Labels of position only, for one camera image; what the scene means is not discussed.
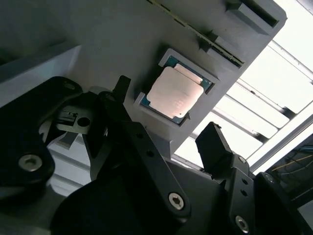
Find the black plastic part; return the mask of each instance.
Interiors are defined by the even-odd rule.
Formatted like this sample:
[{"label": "black plastic part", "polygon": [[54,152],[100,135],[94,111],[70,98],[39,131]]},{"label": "black plastic part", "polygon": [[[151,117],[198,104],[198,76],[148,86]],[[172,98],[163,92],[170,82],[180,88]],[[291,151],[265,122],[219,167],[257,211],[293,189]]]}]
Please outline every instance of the black plastic part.
[{"label": "black plastic part", "polygon": [[254,195],[256,227],[260,234],[313,234],[283,188],[268,174],[259,173],[255,177]]},{"label": "black plastic part", "polygon": [[198,152],[205,172],[212,174],[213,168],[222,159],[232,156],[220,126],[210,122],[196,139]]},{"label": "black plastic part", "polygon": [[167,164],[192,204],[191,217],[178,230],[147,191],[145,179],[133,178],[136,168],[129,171],[121,167],[106,179],[97,179],[71,194],[55,214],[51,234],[210,234],[224,189],[206,174],[170,160]]},{"label": "black plastic part", "polygon": [[120,76],[113,90],[113,97],[115,98],[116,101],[124,103],[130,83],[131,80],[128,77]]},{"label": "black plastic part", "polygon": [[[4,134],[0,141],[0,198],[20,194],[30,186],[40,188],[51,177],[54,161],[39,127],[64,102],[81,93],[78,84],[53,77],[0,108],[0,131]],[[26,154],[39,156],[43,165],[33,172],[23,170],[19,159]]]}]

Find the bright light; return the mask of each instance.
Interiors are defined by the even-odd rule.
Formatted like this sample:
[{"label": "bright light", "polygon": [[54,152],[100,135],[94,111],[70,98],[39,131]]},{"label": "bright light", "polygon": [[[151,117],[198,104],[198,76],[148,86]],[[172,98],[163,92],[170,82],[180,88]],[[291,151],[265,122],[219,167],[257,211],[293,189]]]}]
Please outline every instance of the bright light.
[{"label": "bright light", "polygon": [[273,40],[313,71],[313,34],[308,30],[313,22],[312,14],[296,0],[275,2],[285,10],[288,19]]},{"label": "bright light", "polygon": [[261,52],[241,79],[295,113],[313,100],[313,86],[307,77],[269,47]]},{"label": "bright light", "polygon": [[289,121],[286,116],[238,83],[235,83],[227,94],[278,128],[283,127]]},{"label": "bright light", "polygon": [[187,138],[176,150],[175,154],[203,168],[202,160],[194,139]]},{"label": "bright light", "polygon": [[227,96],[218,102],[216,108],[227,112],[234,119],[267,138],[271,138],[277,132],[277,128]]},{"label": "bright light", "polygon": [[255,164],[260,160],[265,154],[267,154],[271,149],[273,149],[280,141],[283,140],[289,133],[296,129],[300,124],[307,120],[313,114],[313,102],[308,105],[302,112],[295,116],[290,122],[284,126],[276,135],[274,135],[268,142],[266,142],[258,151],[252,154],[248,158],[248,163],[250,165]]}]

